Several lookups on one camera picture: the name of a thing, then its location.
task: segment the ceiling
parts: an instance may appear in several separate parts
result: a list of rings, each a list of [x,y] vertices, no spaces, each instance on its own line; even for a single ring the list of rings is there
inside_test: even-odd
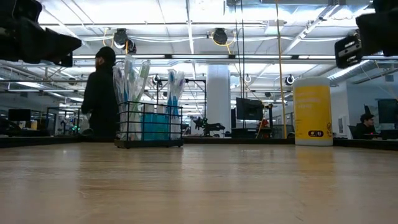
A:
[[[104,45],[111,45],[113,32],[126,28],[129,38],[137,45],[138,54],[223,54],[228,55],[227,47],[216,45],[211,33],[215,28],[224,28],[229,37],[231,54],[277,55],[277,11],[275,4],[265,0],[238,1],[236,11],[232,0],[41,0],[44,11],[39,23],[43,28],[79,37],[83,45],[74,55],[94,55]],[[284,55],[334,55],[334,43],[357,29],[355,17],[369,13],[369,1],[363,0],[280,0],[280,47]],[[331,2],[347,5],[329,5]],[[124,51],[113,46],[117,54]],[[150,74],[165,75],[167,69],[184,71],[187,78],[204,79],[207,64],[210,62],[189,63],[178,61],[170,66],[165,60],[153,60]],[[24,76],[28,80],[45,78],[50,74],[54,80],[86,80],[94,72],[92,60],[76,59],[73,68],[58,68],[44,64],[26,65],[9,63],[31,73]],[[229,64],[232,75],[237,75],[236,62]],[[292,74],[295,77],[319,76],[335,68],[334,63],[283,62],[282,77]],[[251,77],[250,88],[279,90],[279,64],[257,60],[245,64],[245,74]],[[15,79],[10,74],[3,79]],[[84,90],[85,84],[71,86],[67,83],[45,84],[48,88]],[[65,93],[63,96],[81,97],[81,93]]]

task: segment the black beanie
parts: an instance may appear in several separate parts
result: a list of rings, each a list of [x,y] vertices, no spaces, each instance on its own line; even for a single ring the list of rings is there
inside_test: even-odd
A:
[[[111,47],[102,47],[95,57],[102,57],[107,64],[114,65],[116,63],[116,54]]]

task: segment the pillar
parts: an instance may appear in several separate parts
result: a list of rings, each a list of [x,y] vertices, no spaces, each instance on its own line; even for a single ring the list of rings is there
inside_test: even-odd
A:
[[[207,111],[209,124],[221,123],[225,130],[231,132],[231,91],[228,65],[209,65],[207,68]],[[211,135],[222,131],[210,132]]]

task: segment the seated person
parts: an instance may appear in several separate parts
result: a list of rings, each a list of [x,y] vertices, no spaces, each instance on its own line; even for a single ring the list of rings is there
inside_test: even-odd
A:
[[[377,134],[374,129],[374,120],[372,114],[362,114],[361,122],[356,125],[356,137],[358,139],[373,139],[373,136],[367,134]]]

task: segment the wooden table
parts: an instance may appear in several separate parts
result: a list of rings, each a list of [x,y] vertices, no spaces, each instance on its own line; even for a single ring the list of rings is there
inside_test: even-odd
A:
[[[396,223],[398,152],[64,144],[0,149],[1,223]]]

